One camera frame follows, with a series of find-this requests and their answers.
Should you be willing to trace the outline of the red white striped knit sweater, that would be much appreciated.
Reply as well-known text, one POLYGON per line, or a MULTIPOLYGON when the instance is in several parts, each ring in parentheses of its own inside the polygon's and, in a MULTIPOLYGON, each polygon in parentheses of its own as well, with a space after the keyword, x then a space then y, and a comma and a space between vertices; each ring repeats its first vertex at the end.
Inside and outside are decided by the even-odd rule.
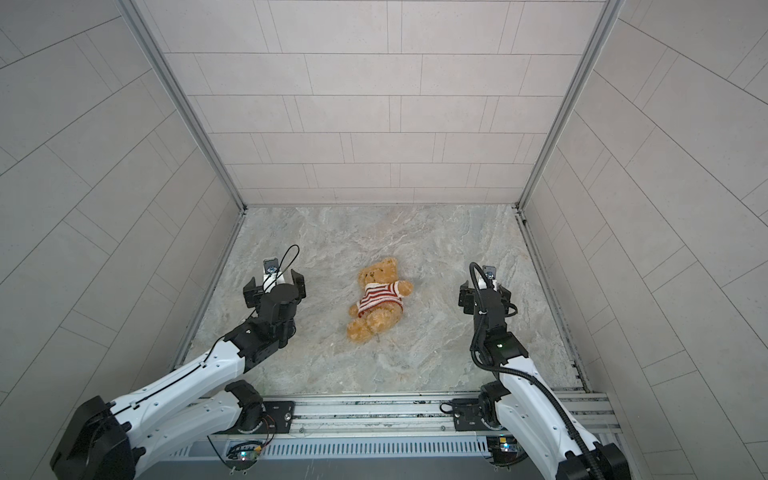
POLYGON ((394 304, 401 307, 403 296, 400 292, 400 281, 393 283, 369 283, 364 287, 364 295, 356 304, 357 316, 363 317, 368 311, 383 304, 394 304))

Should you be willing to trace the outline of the brown plush teddy bear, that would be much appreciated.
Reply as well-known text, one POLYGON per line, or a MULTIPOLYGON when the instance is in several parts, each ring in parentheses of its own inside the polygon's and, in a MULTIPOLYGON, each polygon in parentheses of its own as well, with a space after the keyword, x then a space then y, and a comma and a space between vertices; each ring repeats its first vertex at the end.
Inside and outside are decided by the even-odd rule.
POLYGON ((401 320, 403 300, 413 293, 414 285, 399 278, 394 257, 363 268, 357 280, 362 297, 349 309, 346 334, 353 342, 365 343, 401 320))

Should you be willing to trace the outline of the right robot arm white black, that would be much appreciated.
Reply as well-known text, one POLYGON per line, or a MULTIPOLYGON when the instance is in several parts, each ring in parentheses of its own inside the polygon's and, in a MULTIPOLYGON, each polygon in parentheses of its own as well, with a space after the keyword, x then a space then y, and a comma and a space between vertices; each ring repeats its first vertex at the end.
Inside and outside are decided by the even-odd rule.
POLYGON ((509 298, 501 286, 459 287, 458 306, 473 316, 471 359, 495 377, 481 388, 483 422, 511 434, 546 479, 629 479, 624 453, 601 443, 565 408, 507 329, 506 319, 517 313, 509 298))

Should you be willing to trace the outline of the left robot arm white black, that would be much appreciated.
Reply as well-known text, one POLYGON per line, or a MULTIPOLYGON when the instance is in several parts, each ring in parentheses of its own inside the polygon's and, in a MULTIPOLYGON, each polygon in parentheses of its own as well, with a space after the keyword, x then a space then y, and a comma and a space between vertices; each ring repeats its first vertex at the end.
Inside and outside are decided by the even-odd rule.
POLYGON ((95 396, 82 403, 52 454, 55 477, 134 479, 204 436, 235 429, 274 437, 277 416, 243 376, 296 332, 306 285, 300 273, 290 276, 249 283, 244 296, 253 314, 189 363, 112 401, 95 396))

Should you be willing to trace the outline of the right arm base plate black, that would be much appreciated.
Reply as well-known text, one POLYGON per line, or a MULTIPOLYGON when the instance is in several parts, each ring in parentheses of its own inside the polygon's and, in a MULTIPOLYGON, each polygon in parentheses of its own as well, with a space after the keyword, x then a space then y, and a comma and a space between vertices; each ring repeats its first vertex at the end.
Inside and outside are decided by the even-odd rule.
POLYGON ((503 427, 498 421, 492 402, 484 395, 477 398, 456 398, 448 402, 458 432, 498 431, 503 427))

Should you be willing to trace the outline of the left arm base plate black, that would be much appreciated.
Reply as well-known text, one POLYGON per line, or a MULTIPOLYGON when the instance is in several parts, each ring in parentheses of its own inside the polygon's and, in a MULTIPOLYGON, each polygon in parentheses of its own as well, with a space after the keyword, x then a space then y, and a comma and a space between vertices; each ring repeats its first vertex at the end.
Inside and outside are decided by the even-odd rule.
POLYGON ((235 435, 287 434, 293 421, 294 401, 266 401, 260 406, 246 407, 234 426, 226 430, 235 435))

